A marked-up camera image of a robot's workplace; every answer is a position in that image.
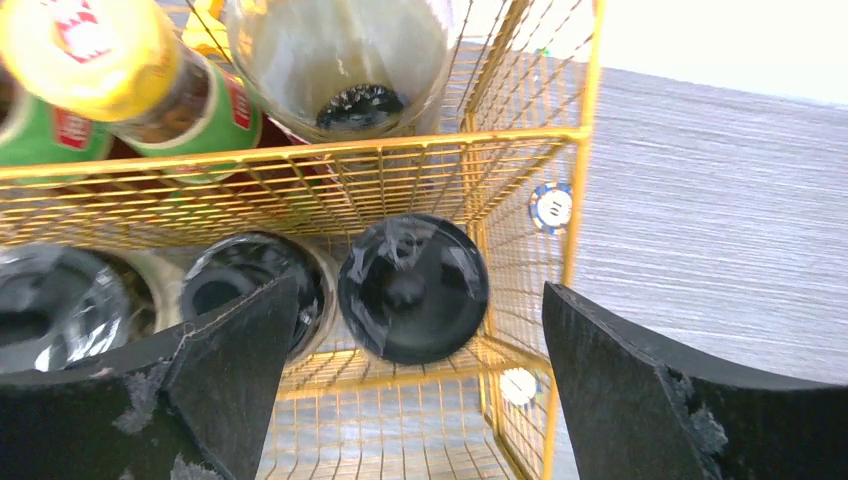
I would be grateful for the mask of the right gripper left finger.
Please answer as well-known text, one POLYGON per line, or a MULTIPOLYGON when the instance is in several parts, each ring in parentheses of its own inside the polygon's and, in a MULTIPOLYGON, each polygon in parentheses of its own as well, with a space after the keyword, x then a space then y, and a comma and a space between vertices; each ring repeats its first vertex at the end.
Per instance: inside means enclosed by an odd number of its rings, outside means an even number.
POLYGON ((252 479, 298 319, 281 277, 59 371, 1 378, 5 479, 252 479))

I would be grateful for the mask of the bottle cap on counter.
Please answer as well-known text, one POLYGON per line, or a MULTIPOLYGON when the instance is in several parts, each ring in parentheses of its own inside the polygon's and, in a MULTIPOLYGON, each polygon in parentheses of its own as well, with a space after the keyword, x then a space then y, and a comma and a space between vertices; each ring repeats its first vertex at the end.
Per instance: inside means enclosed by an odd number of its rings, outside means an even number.
POLYGON ((528 215, 536 229, 552 235, 567 231, 572 217, 572 188, 567 182, 538 185, 528 204, 528 215))

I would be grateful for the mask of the brown spice jar black cap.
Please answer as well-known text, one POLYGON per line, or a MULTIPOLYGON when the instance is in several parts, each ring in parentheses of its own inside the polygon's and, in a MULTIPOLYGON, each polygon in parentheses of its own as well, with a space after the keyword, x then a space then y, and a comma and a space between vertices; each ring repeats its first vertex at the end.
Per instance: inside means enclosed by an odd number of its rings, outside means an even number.
POLYGON ((203 251, 186 273, 181 319, 191 320, 292 274, 298 286, 298 320, 287 362, 317 351, 338 317, 339 266, 325 250, 300 239, 262 231, 227 237, 203 251))

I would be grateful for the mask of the yellow plastic toy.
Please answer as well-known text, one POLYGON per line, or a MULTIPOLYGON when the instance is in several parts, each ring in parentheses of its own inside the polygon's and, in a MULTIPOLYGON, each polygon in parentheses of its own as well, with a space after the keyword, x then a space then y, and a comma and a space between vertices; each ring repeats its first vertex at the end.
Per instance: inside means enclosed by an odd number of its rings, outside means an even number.
POLYGON ((198 53, 219 64, 230 63, 227 38, 225 0, 186 1, 188 19, 182 30, 182 41, 198 53))

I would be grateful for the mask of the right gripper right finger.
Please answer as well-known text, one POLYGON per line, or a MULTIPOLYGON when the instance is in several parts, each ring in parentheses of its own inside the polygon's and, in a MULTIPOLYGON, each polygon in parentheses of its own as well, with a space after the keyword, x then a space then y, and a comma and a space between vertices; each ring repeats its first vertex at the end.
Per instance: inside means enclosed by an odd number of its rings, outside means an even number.
POLYGON ((847 389, 725 360, 559 284, 542 323, 583 479, 843 479, 847 389))

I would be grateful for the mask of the tall clear oil bottle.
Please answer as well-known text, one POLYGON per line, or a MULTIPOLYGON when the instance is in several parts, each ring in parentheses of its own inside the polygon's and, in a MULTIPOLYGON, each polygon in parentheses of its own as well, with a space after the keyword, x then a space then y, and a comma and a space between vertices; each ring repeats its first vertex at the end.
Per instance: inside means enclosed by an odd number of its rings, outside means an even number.
POLYGON ((305 143, 435 134, 459 30, 450 1, 229 1, 230 57, 305 143))

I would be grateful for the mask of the sauce bottle yellow cap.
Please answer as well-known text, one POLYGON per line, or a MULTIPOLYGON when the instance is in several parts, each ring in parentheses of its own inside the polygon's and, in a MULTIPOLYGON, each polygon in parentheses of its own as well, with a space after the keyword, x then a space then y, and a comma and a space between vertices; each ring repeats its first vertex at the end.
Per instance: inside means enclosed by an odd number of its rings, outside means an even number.
POLYGON ((246 150, 263 114, 154 1, 5 1, 1 58, 46 102, 148 157, 246 150))
POLYGON ((30 93, 1 69, 1 165, 42 174, 53 164, 105 160, 114 144, 107 127, 30 93))

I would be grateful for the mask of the white shaker bottle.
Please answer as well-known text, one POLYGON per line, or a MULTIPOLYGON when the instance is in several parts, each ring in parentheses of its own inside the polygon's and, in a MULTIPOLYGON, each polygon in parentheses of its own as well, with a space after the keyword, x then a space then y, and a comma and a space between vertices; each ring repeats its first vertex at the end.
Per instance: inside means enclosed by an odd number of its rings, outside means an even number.
POLYGON ((355 342, 401 365, 457 353, 482 324, 490 293, 475 243, 452 222, 420 213, 367 228, 342 263, 337 288, 355 342))

